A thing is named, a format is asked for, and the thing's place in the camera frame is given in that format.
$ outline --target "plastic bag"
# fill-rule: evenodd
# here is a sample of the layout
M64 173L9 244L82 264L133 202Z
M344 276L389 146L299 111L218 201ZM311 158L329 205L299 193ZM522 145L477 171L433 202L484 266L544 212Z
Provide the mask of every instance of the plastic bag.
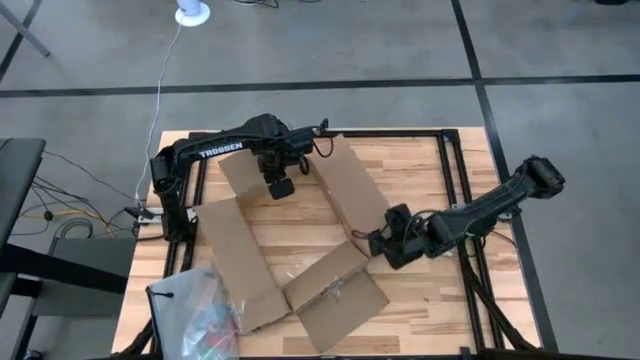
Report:
M195 268L147 288L154 332L165 359L238 358L226 292L210 268Z

